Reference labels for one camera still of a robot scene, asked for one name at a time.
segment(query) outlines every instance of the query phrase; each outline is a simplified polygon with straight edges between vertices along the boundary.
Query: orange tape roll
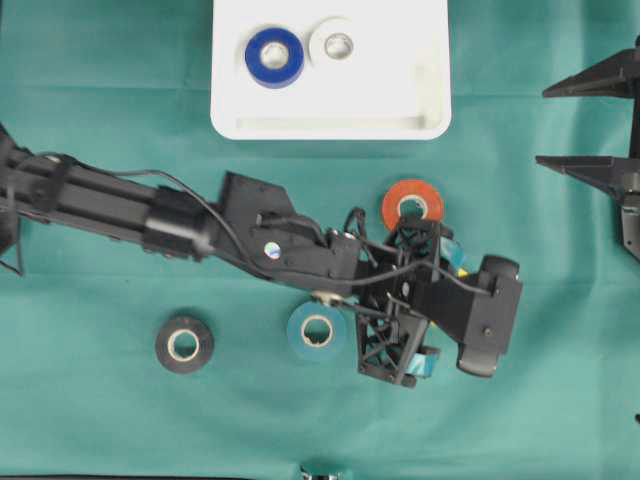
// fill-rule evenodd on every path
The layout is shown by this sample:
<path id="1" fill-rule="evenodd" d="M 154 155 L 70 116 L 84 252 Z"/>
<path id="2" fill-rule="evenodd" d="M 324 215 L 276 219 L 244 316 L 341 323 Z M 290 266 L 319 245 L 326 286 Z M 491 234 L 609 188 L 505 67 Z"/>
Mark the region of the orange tape roll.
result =
<path id="1" fill-rule="evenodd" d="M 402 180 L 389 189 L 382 202 L 382 220 L 389 230 L 395 230 L 406 202 L 417 204 L 425 220 L 444 219 L 444 201 L 435 188 L 422 180 Z"/>

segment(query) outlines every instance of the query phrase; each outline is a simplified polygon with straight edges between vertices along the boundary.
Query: blue tape roll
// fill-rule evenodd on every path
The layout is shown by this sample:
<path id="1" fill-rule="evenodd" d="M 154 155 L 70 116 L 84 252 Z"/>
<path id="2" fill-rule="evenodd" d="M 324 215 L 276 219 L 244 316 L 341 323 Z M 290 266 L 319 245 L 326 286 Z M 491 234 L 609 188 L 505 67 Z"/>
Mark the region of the blue tape roll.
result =
<path id="1" fill-rule="evenodd" d="M 314 345 L 304 335 L 305 327 L 313 320 L 330 325 L 329 338 L 323 343 Z M 291 314 L 287 325 L 289 345 L 300 358 L 311 362 L 335 357 L 344 348 L 346 337 L 347 326 L 342 313 L 321 303 L 303 303 Z"/>
<path id="2" fill-rule="evenodd" d="M 262 62 L 262 50 L 270 43 L 284 46 L 289 54 L 287 62 L 280 68 L 270 68 Z M 244 59 L 251 76 L 267 88 L 284 88 L 297 80 L 304 67 L 302 42 L 284 28 L 267 28 L 258 32 L 247 45 Z"/>

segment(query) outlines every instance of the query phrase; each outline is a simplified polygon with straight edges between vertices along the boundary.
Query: teal tablecloth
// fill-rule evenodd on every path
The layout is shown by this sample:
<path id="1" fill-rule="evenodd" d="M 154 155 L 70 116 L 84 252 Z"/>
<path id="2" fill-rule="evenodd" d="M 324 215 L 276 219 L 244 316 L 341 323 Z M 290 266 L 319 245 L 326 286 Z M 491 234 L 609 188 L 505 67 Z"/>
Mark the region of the teal tablecloth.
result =
<path id="1" fill-rule="evenodd" d="M 324 226 L 361 205 L 379 238 L 385 188 L 423 177 L 472 267 L 488 252 L 522 264 L 510 353 L 495 379 L 475 379 L 435 333 L 443 356 L 415 390 L 357 375 L 353 341 L 305 364 L 284 333 L 303 294 L 214 259 L 167 262 L 31 224 L 29 275 L 0 276 L 0 472 L 289 479 L 302 462 L 357 479 L 640 478 L 640 265 L 605 195 L 534 164 L 626 154 L 630 102 L 540 92 L 632 46 L 640 3 L 452 0 L 454 122 L 426 143 L 221 138 L 211 11 L 208 0 L 5 0 L 0 120 L 33 150 L 166 169 L 209 197 L 227 169 L 283 184 Z M 217 339 L 192 376 L 154 354 L 179 308 Z"/>

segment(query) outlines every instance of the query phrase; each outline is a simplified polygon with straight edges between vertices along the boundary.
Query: black tape roll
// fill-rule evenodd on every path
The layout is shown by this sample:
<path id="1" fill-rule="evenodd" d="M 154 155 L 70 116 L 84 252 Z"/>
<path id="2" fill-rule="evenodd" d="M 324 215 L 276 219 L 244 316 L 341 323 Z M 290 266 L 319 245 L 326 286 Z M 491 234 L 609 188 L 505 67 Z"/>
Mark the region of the black tape roll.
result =
<path id="1" fill-rule="evenodd" d="M 175 341 L 182 334 L 191 335 L 196 341 L 195 351 L 187 356 L 180 355 L 175 350 Z M 156 355 L 167 370 L 180 374 L 193 373 L 209 361 L 213 345 L 209 327 L 196 318 L 180 315 L 165 323 L 158 332 Z"/>

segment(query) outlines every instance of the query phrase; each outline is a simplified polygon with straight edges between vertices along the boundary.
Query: white tape roll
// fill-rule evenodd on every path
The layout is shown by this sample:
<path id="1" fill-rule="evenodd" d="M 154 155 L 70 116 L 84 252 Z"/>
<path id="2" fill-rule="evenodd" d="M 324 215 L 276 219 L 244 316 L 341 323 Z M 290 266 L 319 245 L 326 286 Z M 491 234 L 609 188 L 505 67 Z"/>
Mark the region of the white tape roll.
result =
<path id="1" fill-rule="evenodd" d="M 354 22 L 330 18 L 309 39 L 309 56 L 315 68 L 346 68 L 357 62 L 361 36 Z"/>

